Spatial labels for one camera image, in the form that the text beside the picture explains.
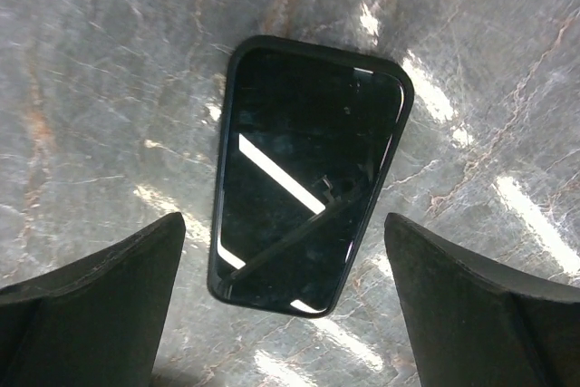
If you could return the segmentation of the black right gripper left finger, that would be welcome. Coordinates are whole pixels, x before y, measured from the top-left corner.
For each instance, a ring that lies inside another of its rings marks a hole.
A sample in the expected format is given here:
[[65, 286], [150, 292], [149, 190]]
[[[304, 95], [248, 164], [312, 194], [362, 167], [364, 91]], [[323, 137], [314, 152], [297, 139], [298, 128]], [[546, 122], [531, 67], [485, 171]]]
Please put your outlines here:
[[2, 385], [149, 385], [185, 233], [181, 213], [170, 213], [2, 288]]

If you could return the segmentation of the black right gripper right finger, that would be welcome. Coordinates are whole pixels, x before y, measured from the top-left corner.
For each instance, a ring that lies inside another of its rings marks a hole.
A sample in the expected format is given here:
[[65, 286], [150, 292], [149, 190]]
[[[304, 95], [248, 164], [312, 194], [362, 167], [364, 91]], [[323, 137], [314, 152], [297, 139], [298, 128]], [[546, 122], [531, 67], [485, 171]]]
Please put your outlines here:
[[384, 242], [423, 386], [576, 386], [579, 290], [390, 213]]

